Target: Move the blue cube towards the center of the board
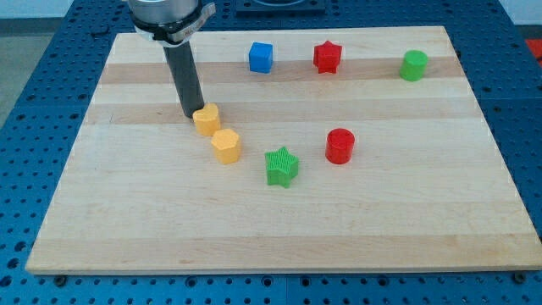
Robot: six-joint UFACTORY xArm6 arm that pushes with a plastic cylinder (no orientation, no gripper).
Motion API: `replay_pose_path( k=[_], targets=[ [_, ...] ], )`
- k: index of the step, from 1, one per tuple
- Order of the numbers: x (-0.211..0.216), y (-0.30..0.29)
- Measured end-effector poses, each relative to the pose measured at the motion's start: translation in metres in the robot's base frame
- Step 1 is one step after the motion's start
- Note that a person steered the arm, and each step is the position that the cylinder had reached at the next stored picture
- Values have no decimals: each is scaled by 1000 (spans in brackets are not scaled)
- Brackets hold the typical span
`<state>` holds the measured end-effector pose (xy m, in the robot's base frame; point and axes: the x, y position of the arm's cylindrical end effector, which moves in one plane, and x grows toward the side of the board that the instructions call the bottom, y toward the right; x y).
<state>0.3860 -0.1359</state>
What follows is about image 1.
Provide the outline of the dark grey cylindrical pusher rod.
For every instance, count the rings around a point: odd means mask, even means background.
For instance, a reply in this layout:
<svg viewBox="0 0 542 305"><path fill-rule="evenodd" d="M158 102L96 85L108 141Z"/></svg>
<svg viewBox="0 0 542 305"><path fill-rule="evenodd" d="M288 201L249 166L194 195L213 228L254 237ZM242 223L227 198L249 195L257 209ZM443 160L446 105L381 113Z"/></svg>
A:
<svg viewBox="0 0 542 305"><path fill-rule="evenodd" d="M191 119L197 110L205 106L191 44L186 42L163 50L182 111L185 117Z"/></svg>

